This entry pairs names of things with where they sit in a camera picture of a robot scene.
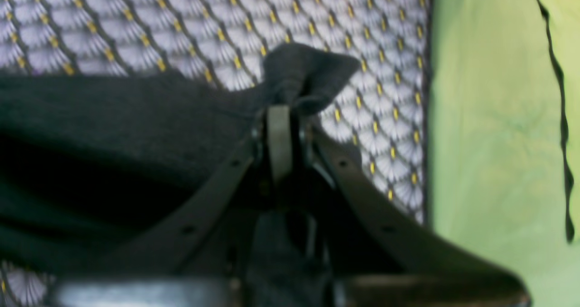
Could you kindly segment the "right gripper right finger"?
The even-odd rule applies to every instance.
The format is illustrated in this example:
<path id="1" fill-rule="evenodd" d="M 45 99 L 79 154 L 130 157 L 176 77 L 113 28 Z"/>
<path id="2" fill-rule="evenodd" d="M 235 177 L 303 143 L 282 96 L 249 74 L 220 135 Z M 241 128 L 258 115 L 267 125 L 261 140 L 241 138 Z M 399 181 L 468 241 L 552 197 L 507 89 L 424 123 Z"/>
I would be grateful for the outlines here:
<path id="1" fill-rule="evenodd" d="M 385 200 L 339 144 L 292 120 L 301 206 L 331 265 L 328 307 L 529 307 L 514 273 L 419 226 Z"/>

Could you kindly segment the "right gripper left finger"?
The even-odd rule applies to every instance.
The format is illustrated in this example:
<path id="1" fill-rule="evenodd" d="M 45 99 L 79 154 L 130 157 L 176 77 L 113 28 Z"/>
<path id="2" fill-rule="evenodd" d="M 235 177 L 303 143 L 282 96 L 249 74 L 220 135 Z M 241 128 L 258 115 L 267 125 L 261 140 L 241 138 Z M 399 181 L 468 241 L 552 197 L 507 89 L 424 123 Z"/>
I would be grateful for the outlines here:
<path id="1" fill-rule="evenodd" d="M 292 173 L 291 114 L 271 106 L 192 198 L 50 290 L 52 307 L 246 307 L 261 214 Z"/>

